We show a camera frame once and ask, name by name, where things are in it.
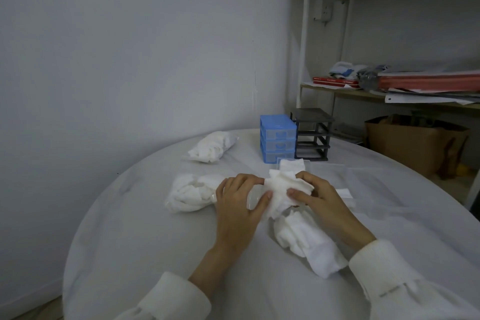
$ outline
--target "round table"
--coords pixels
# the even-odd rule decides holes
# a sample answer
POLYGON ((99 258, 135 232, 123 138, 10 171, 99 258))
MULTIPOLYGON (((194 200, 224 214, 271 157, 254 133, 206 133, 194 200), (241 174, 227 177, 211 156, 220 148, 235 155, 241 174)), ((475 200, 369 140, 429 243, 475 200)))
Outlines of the round table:
MULTIPOLYGON (((172 214, 164 202, 178 173, 252 173, 269 177, 259 130, 233 131, 239 141, 214 164, 182 160, 201 138, 159 150, 123 172, 93 203, 70 247, 63 280, 67 320, 113 319, 136 306, 164 271, 187 278, 215 240, 213 207, 172 214)), ((428 224, 403 218, 363 223, 391 240, 429 280, 480 304, 480 223, 434 183, 381 154, 330 140, 329 163, 376 167, 383 183, 428 224)), ((227 273, 211 319, 367 319, 369 304, 350 270, 324 280, 282 249, 262 222, 251 245, 227 273)))

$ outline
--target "wooden shelf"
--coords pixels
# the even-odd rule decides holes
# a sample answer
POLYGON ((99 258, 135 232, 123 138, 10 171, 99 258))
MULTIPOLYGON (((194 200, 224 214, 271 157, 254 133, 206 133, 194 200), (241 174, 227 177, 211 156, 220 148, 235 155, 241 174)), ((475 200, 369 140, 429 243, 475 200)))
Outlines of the wooden shelf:
MULTIPOLYGON (((322 86, 315 86, 314 84, 309 84, 309 83, 302 83, 300 85, 301 88, 303 89, 312 89, 312 90, 321 90, 324 92, 329 92, 329 93, 334 93, 335 95, 341 95, 342 97, 348 98, 348 99, 358 99, 358 100, 367 100, 367 101, 373 101, 377 103, 385 103, 385 96, 383 95, 375 95, 372 93, 369 93, 368 91, 365 90, 342 90, 342 89, 331 89, 327 87, 322 87, 322 86)), ((473 103, 473 104, 468 104, 468 105, 460 105, 457 104, 456 102, 439 102, 439 103, 426 103, 426 104, 396 104, 396 103, 389 103, 389 105, 402 105, 402 106, 410 106, 410 107, 415 107, 415 108, 431 108, 436 107, 442 107, 442 110, 461 110, 463 112, 471 112, 474 114, 480 114, 480 103, 473 103)))

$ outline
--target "forearm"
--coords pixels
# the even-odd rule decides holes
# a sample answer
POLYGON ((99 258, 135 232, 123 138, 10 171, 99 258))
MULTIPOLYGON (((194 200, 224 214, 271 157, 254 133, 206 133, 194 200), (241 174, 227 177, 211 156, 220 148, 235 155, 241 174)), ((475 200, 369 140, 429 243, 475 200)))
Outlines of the forearm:
POLYGON ((232 263, 232 256, 227 251, 214 246, 207 251, 188 280, 211 299, 222 276, 232 263))

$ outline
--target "white wall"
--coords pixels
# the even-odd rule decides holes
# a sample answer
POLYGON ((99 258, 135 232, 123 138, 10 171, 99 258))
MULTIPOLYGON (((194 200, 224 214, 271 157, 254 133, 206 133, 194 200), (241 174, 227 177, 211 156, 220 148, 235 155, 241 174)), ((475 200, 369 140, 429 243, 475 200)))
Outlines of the white wall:
MULTIPOLYGON (((354 63, 394 64, 406 61, 480 60, 480 3, 478 0, 353 0, 343 59, 354 63)), ((325 73, 338 48, 339 27, 327 25, 331 38, 317 38, 307 60, 310 71, 325 73)), ((315 35, 310 29, 310 36, 315 35)), ((320 106, 328 107, 320 99, 320 106)), ((335 118, 363 127, 365 120, 411 109, 375 102, 337 98, 335 118)), ((480 116, 443 113, 439 119, 471 128, 463 162, 480 167, 480 116)))
POLYGON ((75 230, 119 173, 283 112, 291 3, 0 0, 0 318, 60 294, 75 230))

